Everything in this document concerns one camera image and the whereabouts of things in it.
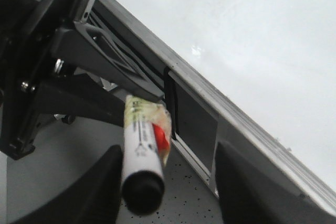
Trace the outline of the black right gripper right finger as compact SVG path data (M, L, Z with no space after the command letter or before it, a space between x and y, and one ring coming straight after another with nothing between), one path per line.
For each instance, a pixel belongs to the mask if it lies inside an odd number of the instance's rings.
M335 223L335 216L285 190L230 144L218 144L215 164L224 223Z

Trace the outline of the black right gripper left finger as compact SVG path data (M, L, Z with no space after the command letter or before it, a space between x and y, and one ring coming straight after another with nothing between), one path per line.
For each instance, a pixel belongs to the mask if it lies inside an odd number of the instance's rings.
M14 223L115 223L121 204L122 150L112 145L75 183Z

